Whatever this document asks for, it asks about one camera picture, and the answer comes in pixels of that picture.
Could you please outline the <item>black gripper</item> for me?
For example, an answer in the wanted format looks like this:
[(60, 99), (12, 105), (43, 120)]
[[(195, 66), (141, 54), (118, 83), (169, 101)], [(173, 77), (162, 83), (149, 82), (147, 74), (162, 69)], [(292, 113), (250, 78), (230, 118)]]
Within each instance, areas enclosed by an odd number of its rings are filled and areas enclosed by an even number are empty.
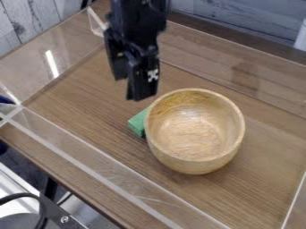
[(110, 0), (104, 44), (115, 80), (129, 79), (129, 100), (158, 92), (158, 36), (166, 30), (170, 0)]

